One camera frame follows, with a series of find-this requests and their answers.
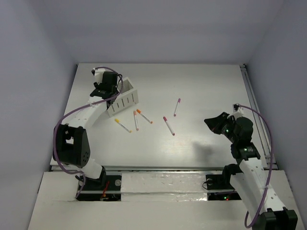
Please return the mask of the yellow capped white marker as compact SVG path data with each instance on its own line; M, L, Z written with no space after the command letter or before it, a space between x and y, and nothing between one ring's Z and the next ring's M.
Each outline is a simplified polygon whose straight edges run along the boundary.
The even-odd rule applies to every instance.
M123 125L118 119L115 119L115 122L119 124L123 129L125 129L127 132L131 133L132 130L128 129L125 125Z

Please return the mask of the peach capped white marker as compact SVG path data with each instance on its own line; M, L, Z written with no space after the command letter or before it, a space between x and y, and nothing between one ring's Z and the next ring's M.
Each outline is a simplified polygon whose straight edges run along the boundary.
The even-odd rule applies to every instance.
M136 111L133 111L133 116L134 116L134 122L135 122L136 131L139 131L139 125L138 125L137 112Z

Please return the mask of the orange capped white marker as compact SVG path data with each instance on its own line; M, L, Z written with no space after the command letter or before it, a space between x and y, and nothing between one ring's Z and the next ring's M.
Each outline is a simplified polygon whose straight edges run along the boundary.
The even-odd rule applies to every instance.
M153 123L153 121L150 120L147 116L145 116L145 115L141 112L141 110L137 109L136 112L139 113L139 114L140 114L147 122L149 122L150 124Z

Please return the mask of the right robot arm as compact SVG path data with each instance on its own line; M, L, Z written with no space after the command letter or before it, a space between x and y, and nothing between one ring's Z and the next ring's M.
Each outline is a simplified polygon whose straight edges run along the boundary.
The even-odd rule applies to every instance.
M253 122L241 113L221 113L204 120L209 130L231 142L235 164L226 165L221 174L208 174L206 190L233 189L247 208L245 222L253 230L294 230L298 216L277 196L270 183L271 171L265 172L260 154L252 142Z

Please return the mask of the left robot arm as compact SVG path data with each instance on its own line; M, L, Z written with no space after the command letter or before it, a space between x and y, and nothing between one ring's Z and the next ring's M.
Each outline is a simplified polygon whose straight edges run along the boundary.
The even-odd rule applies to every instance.
M106 170L91 157L87 129L108 110L122 92L121 74L110 68L92 70L96 80L88 102L64 115L54 128L53 159L66 173L76 176L81 189L93 190L107 186Z

